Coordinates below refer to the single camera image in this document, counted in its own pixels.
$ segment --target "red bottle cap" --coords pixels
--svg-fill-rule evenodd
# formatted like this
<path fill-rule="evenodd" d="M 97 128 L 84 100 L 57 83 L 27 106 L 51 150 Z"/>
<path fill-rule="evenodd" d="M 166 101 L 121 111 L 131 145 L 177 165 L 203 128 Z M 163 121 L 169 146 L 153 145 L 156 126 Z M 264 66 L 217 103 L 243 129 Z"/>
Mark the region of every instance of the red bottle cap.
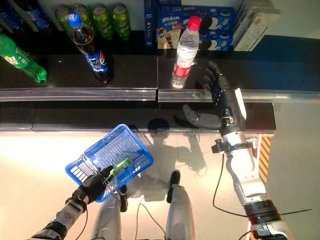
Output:
<path fill-rule="evenodd" d="M 188 29 L 197 31 L 200 28 L 201 18 L 198 16 L 192 16 L 189 18 Z"/>

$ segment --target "plastic bottle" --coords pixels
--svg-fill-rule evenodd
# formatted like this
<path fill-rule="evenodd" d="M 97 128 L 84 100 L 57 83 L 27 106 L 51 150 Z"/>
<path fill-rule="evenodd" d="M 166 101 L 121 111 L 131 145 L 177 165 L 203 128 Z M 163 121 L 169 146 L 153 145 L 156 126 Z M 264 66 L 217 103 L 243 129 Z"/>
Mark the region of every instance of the plastic bottle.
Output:
<path fill-rule="evenodd" d="M 24 71 L 36 83 L 47 81 L 47 72 L 8 36 L 0 33 L 0 56 Z"/>
<path fill-rule="evenodd" d="M 188 27 L 180 37 L 172 72 L 172 86 L 181 89 L 188 78 L 190 68 L 199 47 L 199 27 L 201 18 L 192 16 Z"/>
<path fill-rule="evenodd" d="M 55 34 L 56 28 L 41 9 L 37 0 L 14 0 L 14 2 L 28 15 L 34 25 L 38 28 L 39 32 L 48 35 Z"/>
<path fill-rule="evenodd" d="M 68 15 L 68 22 L 73 28 L 73 42 L 75 46 L 83 53 L 93 74 L 106 84 L 110 80 L 107 61 L 101 48 L 95 43 L 94 32 L 90 27 L 83 25 L 77 13 L 70 13 Z"/>
<path fill-rule="evenodd" d="M 25 38 L 27 37 L 28 33 L 30 33 L 27 24 L 21 19 L 21 17 L 7 2 L 7 0 L 0 1 L 0 17 L 4 23 L 7 24 L 11 30 L 20 37 Z"/>

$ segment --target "pepsi bottle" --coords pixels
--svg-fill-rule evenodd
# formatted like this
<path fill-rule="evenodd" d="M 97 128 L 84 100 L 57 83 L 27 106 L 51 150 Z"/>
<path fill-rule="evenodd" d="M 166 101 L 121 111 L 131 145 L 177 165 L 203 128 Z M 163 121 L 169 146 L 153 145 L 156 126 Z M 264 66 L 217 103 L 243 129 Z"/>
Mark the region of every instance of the pepsi bottle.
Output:
<path fill-rule="evenodd" d="M 84 55 L 95 77 L 106 84 L 110 80 L 107 61 L 101 48 L 95 42 L 93 31 L 90 27 L 83 25 L 77 13 L 70 13 L 68 22 L 73 28 L 72 39 L 75 46 Z"/>

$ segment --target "green can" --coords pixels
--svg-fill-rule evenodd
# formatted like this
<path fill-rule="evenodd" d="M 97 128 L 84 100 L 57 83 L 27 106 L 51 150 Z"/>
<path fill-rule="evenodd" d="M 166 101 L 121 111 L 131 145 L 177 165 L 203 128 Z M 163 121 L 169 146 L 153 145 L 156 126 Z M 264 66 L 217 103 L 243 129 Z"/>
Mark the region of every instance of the green can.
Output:
<path fill-rule="evenodd" d="M 124 5 L 117 5 L 112 11 L 113 26 L 120 38 L 128 40 L 131 33 L 129 13 Z"/>
<path fill-rule="evenodd" d="M 114 31 L 112 29 L 112 24 L 106 7 L 102 4 L 96 5 L 92 9 L 92 16 L 95 28 L 100 35 L 106 40 L 111 40 L 114 35 Z"/>
<path fill-rule="evenodd" d="M 94 26 L 93 26 L 93 21 L 92 21 L 91 15 L 87 11 L 85 6 L 83 6 L 82 4 L 76 4 L 72 8 L 72 12 L 79 14 L 79 16 L 81 17 L 82 22 L 85 25 L 89 26 L 92 30 L 94 30 Z"/>
<path fill-rule="evenodd" d="M 61 5 L 55 10 L 55 18 L 59 22 L 60 26 L 65 31 L 65 33 L 68 35 L 68 37 L 72 39 L 73 31 L 68 23 L 69 13 L 70 13 L 69 8 L 65 5 Z"/>

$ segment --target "black wire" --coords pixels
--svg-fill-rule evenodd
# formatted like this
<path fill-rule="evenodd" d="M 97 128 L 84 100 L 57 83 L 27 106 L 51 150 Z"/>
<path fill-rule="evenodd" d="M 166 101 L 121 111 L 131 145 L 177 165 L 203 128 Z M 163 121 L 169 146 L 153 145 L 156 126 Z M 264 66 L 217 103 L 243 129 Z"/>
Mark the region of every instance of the black wire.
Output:
<path fill-rule="evenodd" d="M 212 201 L 212 204 L 213 206 L 222 211 L 222 212 L 225 212 L 227 214 L 232 214 L 232 215 L 235 215 L 235 216 L 239 216 L 239 217 L 243 217 L 243 218 L 247 218 L 246 215 L 242 215 L 242 214 L 239 214 L 239 213 L 234 213 L 234 212 L 230 212 L 230 211 L 227 211 L 227 210 L 224 210 L 218 206 L 215 205 L 215 199 L 216 199 L 216 194 L 217 194 L 217 191 L 218 191 L 218 187 L 219 187 L 219 184 L 220 184 L 220 180 L 221 180 L 221 176 L 222 176 L 222 173 L 224 171 L 224 164 L 225 164 L 225 155 L 223 154 L 222 155 L 222 164 L 221 164 L 221 171 L 220 171 L 220 176 L 219 176 L 219 180 L 218 180 L 218 183 L 216 184 L 216 188 L 215 188 L 215 191 L 214 191 L 214 195 L 213 195 L 213 201 Z"/>
<path fill-rule="evenodd" d="M 136 228 L 135 228 L 135 237 L 134 237 L 134 240 L 137 240 L 137 235 L 138 235 L 138 216 L 139 216 L 139 208 L 140 208 L 140 205 L 142 205 L 145 210 L 147 211 L 147 213 L 149 214 L 150 218 L 152 218 L 152 220 L 155 222 L 155 224 L 158 225 L 158 227 L 162 230 L 162 232 L 164 233 L 164 239 L 166 239 L 166 232 L 165 230 L 160 226 L 160 224 L 152 217 L 151 213 L 148 211 L 147 207 L 142 204 L 142 203 L 139 203 L 139 206 L 138 206 L 138 209 L 136 210 Z"/>
<path fill-rule="evenodd" d="M 81 234 L 84 232 L 84 230 L 87 226 L 87 222 L 88 222 L 88 210 L 87 209 L 85 210 L 85 213 L 86 213 L 86 218 L 85 218 L 85 223 L 84 223 L 83 229 L 80 232 L 79 236 L 75 240 L 78 240 L 78 238 L 80 238 Z"/>
<path fill-rule="evenodd" d="M 246 233 L 242 234 L 241 237 L 239 237 L 239 240 L 241 240 L 245 235 L 247 235 L 248 233 L 251 233 L 251 230 L 250 231 L 247 231 Z"/>
<path fill-rule="evenodd" d="M 280 214 L 281 215 L 297 214 L 297 213 L 307 212 L 307 211 L 311 211 L 311 210 L 313 210 L 313 209 L 308 208 L 308 209 L 303 209 L 303 210 L 299 210 L 299 211 L 290 211 L 290 212 L 285 212 L 285 213 L 280 213 Z"/>

